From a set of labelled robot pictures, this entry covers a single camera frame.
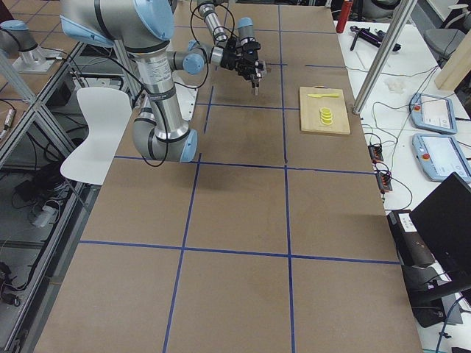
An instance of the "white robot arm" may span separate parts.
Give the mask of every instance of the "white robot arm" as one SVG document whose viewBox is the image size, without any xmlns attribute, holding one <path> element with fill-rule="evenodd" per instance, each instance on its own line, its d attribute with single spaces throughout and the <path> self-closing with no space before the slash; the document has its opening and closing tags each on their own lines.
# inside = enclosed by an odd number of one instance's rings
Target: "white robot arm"
<svg viewBox="0 0 471 353">
<path fill-rule="evenodd" d="M 265 74 L 251 20 L 242 18 L 238 39 L 229 38 L 212 1 L 200 0 L 197 10 L 215 46 L 194 41 L 187 52 L 166 51 L 174 34 L 167 0 L 62 0 L 61 4 L 64 33 L 95 46 L 113 47 L 114 40 L 122 40 L 137 63 L 147 97 L 133 136 L 136 149 L 147 159 L 189 162 L 196 152 L 196 131 L 182 119 L 172 71 L 198 74 L 205 64 L 214 63 L 237 71 L 254 90 Z"/>
</svg>

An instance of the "red cylinder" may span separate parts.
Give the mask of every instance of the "red cylinder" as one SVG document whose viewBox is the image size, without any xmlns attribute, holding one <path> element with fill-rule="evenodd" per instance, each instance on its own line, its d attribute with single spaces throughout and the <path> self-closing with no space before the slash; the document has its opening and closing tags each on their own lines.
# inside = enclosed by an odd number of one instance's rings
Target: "red cylinder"
<svg viewBox="0 0 471 353">
<path fill-rule="evenodd" d="M 336 27 L 337 33 L 344 32 L 345 24 L 348 21 L 348 18 L 350 16 L 352 5 L 353 5 L 352 0 L 345 0 L 344 3 L 342 4 L 339 20 L 337 21 L 337 27 Z"/>
</svg>

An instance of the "white table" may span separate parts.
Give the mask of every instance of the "white table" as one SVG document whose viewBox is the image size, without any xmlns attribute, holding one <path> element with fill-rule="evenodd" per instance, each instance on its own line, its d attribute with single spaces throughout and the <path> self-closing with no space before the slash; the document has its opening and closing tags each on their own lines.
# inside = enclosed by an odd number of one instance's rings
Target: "white table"
<svg viewBox="0 0 471 353">
<path fill-rule="evenodd" d="M 354 33 L 350 31 L 350 26 L 358 27 L 371 27 L 371 31 L 375 29 L 383 30 L 388 29 L 388 24 L 372 24 L 372 23 L 358 23 L 348 22 L 345 31 L 338 35 L 344 61 L 349 69 L 350 84 L 352 85 L 353 93 L 355 96 L 358 94 L 361 85 L 366 77 L 366 72 L 371 65 L 378 49 L 373 45 L 367 43 L 362 39 L 358 39 L 355 49 L 350 51 L 350 46 L 353 41 Z M 430 53 L 427 45 L 425 44 L 419 31 L 412 25 L 406 25 L 398 40 L 402 45 L 401 50 L 392 53 L 385 65 L 383 72 L 390 74 L 401 75 L 415 75 L 419 72 L 427 71 L 423 74 L 418 74 L 413 77 L 407 76 L 389 76 L 382 74 L 375 85 L 373 93 L 369 97 L 365 108 L 361 112 L 363 119 L 364 131 L 372 132 L 378 135 L 381 140 L 394 140 L 391 135 L 399 136 L 399 142 L 394 152 L 392 143 L 385 143 L 383 146 L 383 156 L 385 164 L 392 167 L 392 176 L 400 180 L 408 186 L 413 194 L 409 209 L 414 209 L 431 191 L 438 185 L 438 182 L 430 181 L 422 172 L 422 169 L 417 162 L 414 150 L 412 148 L 412 136 L 418 132 L 431 133 L 425 130 L 417 129 L 408 119 L 408 108 L 403 107 L 398 110 L 392 110 L 381 104 L 375 104 L 373 115 L 373 104 L 381 102 L 391 107 L 402 107 L 409 103 L 411 97 L 417 92 L 420 85 L 424 82 L 427 75 L 431 72 L 428 71 L 435 67 L 436 61 Z M 435 83 L 434 78 L 440 72 L 437 68 L 433 75 L 431 75 L 430 83 L 425 84 L 420 89 L 420 92 L 428 93 L 435 96 L 449 96 L 453 102 L 453 109 L 459 118 L 470 119 L 466 111 L 462 107 L 456 95 L 450 91 L 439 90 Z M 458 134 L 455 135 L 456 139 L 467 144 L 471 144 L 471 122 L 457 121 Z M 366 141 L 372 139 L 373 143 L 377 143 L 376 137 L 365 135 Z M 466 157 L 471 157 L 471 149 L 461 146 L 462 151 Z M 384 208 L 385 210 L 400 209 L 405 207 L 410 202 L 410 194 L 407 189 L 396 181 L 392 181 L 393 192 L 387 193 Z M 452 335 L 450 339 L 443 339 L 440 350 L 443 352 L 451 352 L 452 346 L 459 346 L 465 349 L 471 349 L 471 314 L 463 313 L 462 318 L 464 324 L 447 326 L 446 332 Z M 424 349 L 435 350 L 436 342 L 439 338 L 438 332 L 441 330 L 442 324 L 437 324 L 427 329 L 422 328 L 417 324 L 422 347 Z"/>
</svg>

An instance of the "black monitor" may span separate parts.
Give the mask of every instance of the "black monitor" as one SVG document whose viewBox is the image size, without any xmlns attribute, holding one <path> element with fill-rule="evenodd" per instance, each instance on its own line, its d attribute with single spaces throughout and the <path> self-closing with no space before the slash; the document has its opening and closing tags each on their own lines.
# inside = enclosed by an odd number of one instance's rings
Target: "black monitor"
<svg viewBox="0 0 471 353">
<path fill-rule="evenodd" d="M 424 305 L 462 292 L 471 302 L 471 188 L 452 173 L 410 214 L 414 226 L 451 282 L 409 293 Z"/>
</svg>

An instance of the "wooden cutting board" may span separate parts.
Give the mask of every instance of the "wooden cutting board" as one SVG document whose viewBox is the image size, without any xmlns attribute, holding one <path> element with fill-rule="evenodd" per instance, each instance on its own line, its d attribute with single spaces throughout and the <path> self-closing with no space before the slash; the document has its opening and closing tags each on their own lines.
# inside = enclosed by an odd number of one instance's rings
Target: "wooden cutting board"
<svg viewBox="0 0 471 353">
<path fill-rule="evenodd" d="M 338 93 L 338 98 L 311 98 L 310 93 Z M 345 107 L 344 92 L 334 88 L 300 87 L 301 130 L 319 134 L 349 135 L 347 108 Z M 321 122 L 321 107 L 329 108 L 333 114 L 331 125 Z"/>
</svg>

